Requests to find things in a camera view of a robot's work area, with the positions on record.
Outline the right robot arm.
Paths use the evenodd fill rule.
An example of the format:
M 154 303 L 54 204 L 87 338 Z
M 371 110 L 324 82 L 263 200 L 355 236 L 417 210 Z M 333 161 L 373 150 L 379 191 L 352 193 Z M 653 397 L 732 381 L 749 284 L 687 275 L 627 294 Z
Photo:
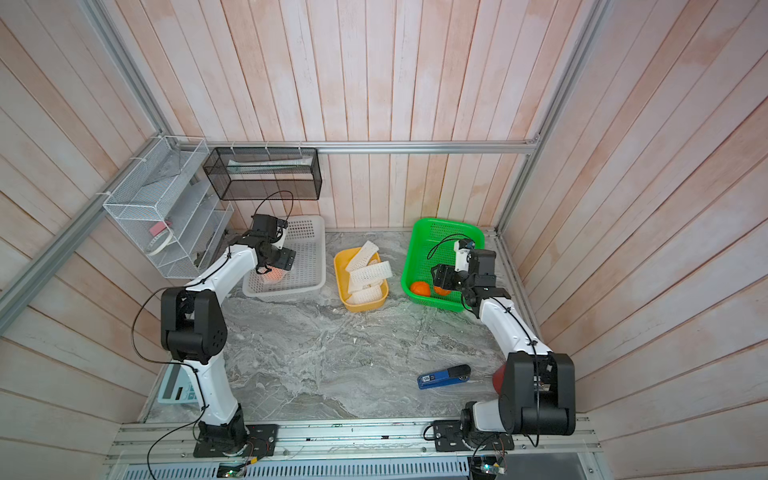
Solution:
M 461 412 L 462 439 L 476 447 L 502 434 L 570 436 L 576 430 L 575 365 L 542 342 L 522 320 L 508 291 L 497 285 L 496 253 L 470 240 L 454 243 L 451 265 L 431 268 L 436 287 L 460 294 L 462 305 L 492 333 L 506 355 L 494 400 Z

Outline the removed white foam net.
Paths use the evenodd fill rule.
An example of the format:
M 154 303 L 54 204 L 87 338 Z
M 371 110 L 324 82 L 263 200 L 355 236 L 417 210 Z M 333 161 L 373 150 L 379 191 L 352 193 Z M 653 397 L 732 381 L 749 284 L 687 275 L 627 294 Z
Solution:
M 378 252 L 379 247 L 371 242 L 367 241 L 358 252 L 350 259 L 346 266 L 347 272 L 353 272 L 355 270 L 364 268 L 369 265 L 369 262 Z

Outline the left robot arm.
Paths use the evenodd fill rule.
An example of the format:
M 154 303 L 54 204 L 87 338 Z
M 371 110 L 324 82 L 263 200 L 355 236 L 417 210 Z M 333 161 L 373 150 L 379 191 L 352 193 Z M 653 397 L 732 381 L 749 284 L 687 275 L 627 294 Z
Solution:
M 288 226 L 287 218 L 255 214 L 250 229 L 203 273 L 161 296 L 161 346 L 188 369 L 200 407 L 199 442 L 226 456 L 244 450 L 249 432 L 226 376 L 221 304 L 250 272 L 292 268 L 296 253 L 284 246 Z

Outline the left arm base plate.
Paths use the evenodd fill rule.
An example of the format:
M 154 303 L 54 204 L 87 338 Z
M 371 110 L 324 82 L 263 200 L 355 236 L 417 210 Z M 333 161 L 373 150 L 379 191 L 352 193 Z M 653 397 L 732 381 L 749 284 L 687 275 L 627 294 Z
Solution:
M 279 426 L 277 424 L 249 424 L 213 426 L 199 423 L 199 437 L 194 458 L 263 457 L 274 454 Z

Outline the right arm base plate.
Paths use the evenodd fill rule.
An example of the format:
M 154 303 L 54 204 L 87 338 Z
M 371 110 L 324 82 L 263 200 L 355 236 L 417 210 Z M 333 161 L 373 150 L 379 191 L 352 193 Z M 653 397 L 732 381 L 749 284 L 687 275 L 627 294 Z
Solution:
M 498 452 L 512 451 L 514 439 L 507 433 L 480 432 L 470 430 L 466 433 L 459 420 L 435 420 L 424 430 L 425 437 L 431 433 L 431 439 L 438 452 L 472 452 L 494 450 Z

